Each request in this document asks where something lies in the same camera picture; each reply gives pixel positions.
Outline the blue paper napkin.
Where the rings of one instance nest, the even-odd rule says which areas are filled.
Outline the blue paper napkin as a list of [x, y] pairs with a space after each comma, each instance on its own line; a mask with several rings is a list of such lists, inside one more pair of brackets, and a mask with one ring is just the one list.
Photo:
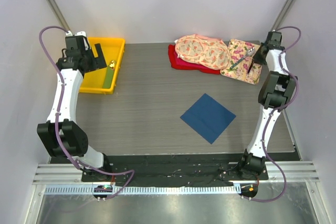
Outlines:
[[204, 93], [180, 118], [208, 143], [213, 144], [236, 115]]

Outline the iridescent rainbow knife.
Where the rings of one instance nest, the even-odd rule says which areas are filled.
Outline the iridescent rainbow knife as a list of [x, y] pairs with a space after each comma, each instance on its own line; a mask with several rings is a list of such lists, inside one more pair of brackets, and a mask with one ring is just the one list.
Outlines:
[[251, 69], [253, 68], [253, 65], [254, 65], [254, 62], [252, 61], [251, 64], [250, 64], [250, 66], [249, 66], [249, 68], [248, 68], [248, 70], [247, 70], [247, 74], [250, 73]]

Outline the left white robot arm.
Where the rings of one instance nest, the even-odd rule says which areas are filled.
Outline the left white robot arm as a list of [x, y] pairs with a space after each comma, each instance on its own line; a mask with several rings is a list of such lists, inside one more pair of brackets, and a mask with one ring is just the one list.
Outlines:
[[87, 134], [76, 122], [80, 86], [86, 73], [107, 66], [100, 44], [91, 47], [86, 32], [65, 32], [66, 47], [52, 65], [57, 72], [54, 102], [37, 134], [51, 157], [66, 158], [75, 168], [102, 182], [112, 175], [107, 156], [89, 145]]

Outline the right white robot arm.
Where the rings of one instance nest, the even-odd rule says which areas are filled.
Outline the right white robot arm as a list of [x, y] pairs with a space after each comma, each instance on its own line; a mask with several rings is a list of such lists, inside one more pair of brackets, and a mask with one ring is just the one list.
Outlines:
[[269, 159], [267, 146], [274, 125], [298, 94], [298, 78], [287, 67], [286, 49], [281, 43], [281, 32], [270, 31], [248, 69], [259, 64], [266, 65], [269, 72], [258, 95], [260, 111], [253, 138], [236, 167], [242, 179], [254, 179], [266, 171], [265, 162]]

